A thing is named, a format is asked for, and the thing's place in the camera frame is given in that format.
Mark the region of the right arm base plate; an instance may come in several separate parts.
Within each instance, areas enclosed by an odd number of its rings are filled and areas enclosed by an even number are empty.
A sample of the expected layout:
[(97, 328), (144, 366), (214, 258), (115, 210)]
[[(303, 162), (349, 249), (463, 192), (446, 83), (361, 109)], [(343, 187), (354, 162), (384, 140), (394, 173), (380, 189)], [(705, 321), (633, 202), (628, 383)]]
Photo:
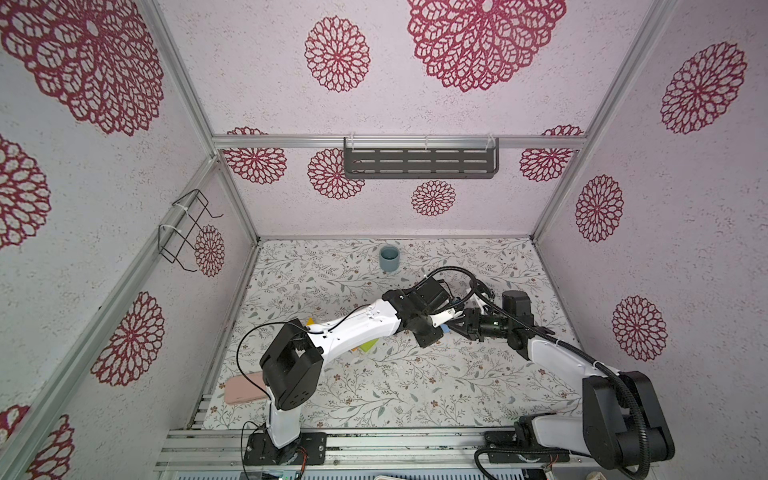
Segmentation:
[(488, 458), (492, 464), (501, 463), (558, 463), (570, 460), (567, 450), (543, 447), (535, 440), (519, 437), (514, 430), (486, 431), (483, 434), (485, 446), (491, 452)]

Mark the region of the green rectangular block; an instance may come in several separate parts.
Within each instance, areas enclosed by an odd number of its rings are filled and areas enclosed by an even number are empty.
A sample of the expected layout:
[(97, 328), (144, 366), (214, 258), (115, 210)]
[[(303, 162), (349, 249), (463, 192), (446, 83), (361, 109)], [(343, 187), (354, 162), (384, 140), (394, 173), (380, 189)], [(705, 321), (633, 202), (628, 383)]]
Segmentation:
[(370, 340), (360, 345), (359, 349), (363, 352), (369, 352), (377, 344), (377, 342), (378, 342), (377, 339)]

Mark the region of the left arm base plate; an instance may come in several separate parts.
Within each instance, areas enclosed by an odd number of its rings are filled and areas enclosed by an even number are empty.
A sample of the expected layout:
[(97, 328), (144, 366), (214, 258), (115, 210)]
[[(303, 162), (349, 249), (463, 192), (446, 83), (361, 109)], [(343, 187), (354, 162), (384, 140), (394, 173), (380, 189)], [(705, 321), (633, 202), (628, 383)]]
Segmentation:
[(323, 465), (327, 451), (326, 433), (301, 433), (288, 445), (277, 448), (267, 433), (248, 437), (243, 464), (245, 466), (316, 466)]

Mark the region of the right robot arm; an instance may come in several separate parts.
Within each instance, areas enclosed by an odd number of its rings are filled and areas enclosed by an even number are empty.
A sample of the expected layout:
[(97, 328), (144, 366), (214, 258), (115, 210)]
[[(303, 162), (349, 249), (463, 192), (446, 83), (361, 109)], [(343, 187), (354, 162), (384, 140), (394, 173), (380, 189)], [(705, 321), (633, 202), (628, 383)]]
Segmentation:
[(453, 332), (470, 341), (503, 340), (523, 359), (579, 391), (582, 413), (520, 417), (509, 434), (488, 435), (492, 461), (518, 456), (524, 461), (558, 461), (583, 456), (606, 470), (643, 479), (654, 462), (672, 459), (675, 443), (650, 378), (620, 371), (536, 324), (528, 295), (506, 291), (502, 304), (478, 295), (449, 321)]

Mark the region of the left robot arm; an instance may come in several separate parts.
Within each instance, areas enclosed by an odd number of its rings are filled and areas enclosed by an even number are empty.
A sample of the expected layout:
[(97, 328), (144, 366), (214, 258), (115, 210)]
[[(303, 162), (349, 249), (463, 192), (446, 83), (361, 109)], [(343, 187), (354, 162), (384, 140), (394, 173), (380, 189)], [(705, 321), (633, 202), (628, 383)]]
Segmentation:
[(340, 355), (403, 331), (428, 347), (442, 338), (442, 325), (460, 315), (469, 297), (452, 297), (441, 281), (429, 278), (412, 288), (389, 290), (341, 319), (309, 326), (285, 323), (260, 359), (272, 445), (282, 449), (297, 440), (302, 405), (314, 395), (324, 368)]

